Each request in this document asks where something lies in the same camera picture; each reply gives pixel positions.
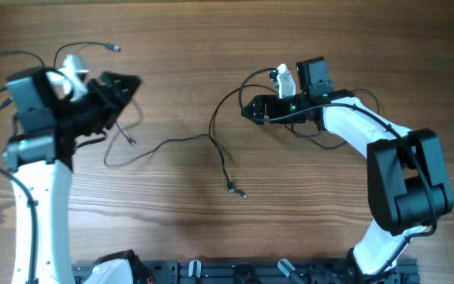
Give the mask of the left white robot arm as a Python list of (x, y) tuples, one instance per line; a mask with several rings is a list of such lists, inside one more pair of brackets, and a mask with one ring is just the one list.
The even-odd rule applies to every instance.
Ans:
[(76, 138), (111, 129), (138, 76), (104, 72), (59, 98), (49, 67), (8, 77), (23, 128), (3, 153), (17, 210), (14, 283), (72, 283), (68, 206)]

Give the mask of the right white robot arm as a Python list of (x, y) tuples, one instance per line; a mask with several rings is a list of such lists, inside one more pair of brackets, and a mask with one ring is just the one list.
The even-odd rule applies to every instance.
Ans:
[(396, 272), (401, 253), (416, 238), (430, 237), (438, 219), (453, 209), (441, 143), (430, 129), (412, 130), (364, 106), (347, 89), (337, 90), (323, 57), (265, 68), (277, 89), (240, 104), (257, 125), (301, 124), (340, 138), (367, 161), (367, 197), (373, 220), (349, 261), (363, 283), (384, 281)]

